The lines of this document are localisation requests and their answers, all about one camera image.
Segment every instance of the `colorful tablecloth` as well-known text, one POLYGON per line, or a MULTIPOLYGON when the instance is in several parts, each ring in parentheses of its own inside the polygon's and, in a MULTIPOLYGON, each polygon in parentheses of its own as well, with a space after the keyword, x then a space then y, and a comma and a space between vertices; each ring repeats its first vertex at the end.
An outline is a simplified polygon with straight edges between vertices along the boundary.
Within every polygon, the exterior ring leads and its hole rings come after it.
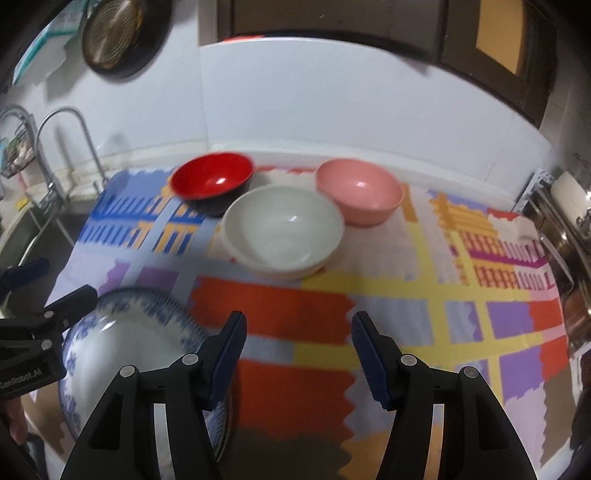
MULTIPOLYGON (((172 196, 169 175, 109 182, 52 299, 85 283, 100 293, 139 285, 170 292, 212 331, 231 310, 247 315, 227 478, 375 478, 394 414, 373 401, 352 348, 357 310, 433 367, 476 366, 536 469, 567 441, 574 403, 561 307, 528 220, 405 186, 394 216, 347 227, 319 273, 276 282, 233 262, 219 221, 172 196)), ((313 188, 314 175, 260 169, 255 185, 269 182, 313 188)), ((436 408, 432 478, 441 428, 436 408)))

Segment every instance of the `wooden cabinet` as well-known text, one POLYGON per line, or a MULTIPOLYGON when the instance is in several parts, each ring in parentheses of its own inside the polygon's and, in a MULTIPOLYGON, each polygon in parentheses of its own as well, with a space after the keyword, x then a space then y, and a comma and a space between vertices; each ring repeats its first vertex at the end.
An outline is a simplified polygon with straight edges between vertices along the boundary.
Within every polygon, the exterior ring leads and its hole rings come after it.
POLYGON ((217 0, 218 40, 239 35, 362 43, 439 64, 534 125, 556 68, 556 31, 524 0, 217 0))
POLYGON ((449 0, 440 63, 537 127, 556 69, 556 30, 523 0, 449 0))

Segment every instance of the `finger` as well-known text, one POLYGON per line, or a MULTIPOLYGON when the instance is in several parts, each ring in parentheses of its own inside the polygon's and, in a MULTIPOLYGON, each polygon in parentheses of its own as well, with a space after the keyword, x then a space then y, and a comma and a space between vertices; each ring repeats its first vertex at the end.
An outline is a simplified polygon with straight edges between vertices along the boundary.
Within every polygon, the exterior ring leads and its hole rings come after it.
POLYGON ((22 408, 21 399, 13 398, 4 403, 4 411, 10 420, 10 435, 19 445, 25 443, 27 439, 28 427, 25 411, 22 408))

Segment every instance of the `wall hanging pan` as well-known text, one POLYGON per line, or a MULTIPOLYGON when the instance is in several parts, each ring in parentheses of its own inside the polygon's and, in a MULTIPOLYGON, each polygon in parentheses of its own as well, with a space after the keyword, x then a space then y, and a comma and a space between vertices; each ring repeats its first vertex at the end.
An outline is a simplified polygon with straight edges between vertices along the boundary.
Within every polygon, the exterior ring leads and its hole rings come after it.
POLYGON ((172 0, 103 0, 84 27, 85 62, 112 78, 138 72, 164 43, 172 8, 172 0))

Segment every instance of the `white tile wall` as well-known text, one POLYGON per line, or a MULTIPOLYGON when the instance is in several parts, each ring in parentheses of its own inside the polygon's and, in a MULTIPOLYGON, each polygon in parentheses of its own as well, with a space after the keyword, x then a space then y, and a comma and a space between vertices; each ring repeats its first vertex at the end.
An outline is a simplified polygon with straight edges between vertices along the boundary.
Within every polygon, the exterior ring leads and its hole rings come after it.
MULTIPOLYGON (((536 168, 562 164, 573 145, 587 142, 591 82, 564 43, 543 123, 548 141, 511 108, 442 69, 325 40, 199 49, 196 17, 197 2, 177 0, 164 48, 134 79, 95 75, 75 38, 66 64, 42 85, 11 90, 8 99, 38 122, 58 106, 77 106, 101 155, 180 142, 196 142, 201 150, 232 145, 292 153, 321 145, 328 156, 349 150, 368 158, 394 155, 398 164, 408 158, 417 171, 432 167, 509 198, 536 168)), ((10 129, 0 125, 0 132, 10 129)), ((66 115, 52 119, 43 144, 56 169, 89 158, 74 118, 66 115)), ((40 181, 38 169, 27 170, 40 181)))
POLYGON ((263 39, 202 48, 211 144, 326 142, 389 151, 484 181, 513 111, 476 86, 365 46, 263 39))
MULTIPOLYGON (((205 143, 196 11, 197 2, 177 0, 164 47, 148 67, 124 81, 105 79, 86 66, 79 32, 67 45, 66 62, 43 84, 26 88, 20 103, 38 124, 59 106, 79 108, 100 155, 185 141, 205 143)), ((41 139, 56 169, 90 158, 76 119, 66 113, 50 120, 41 139)))
POLYGON ((515 196, 521 194, 525 180, 536 168, 545 166, 551 149, 550 141, 516 114, 486 182, 502 187, 515 196))

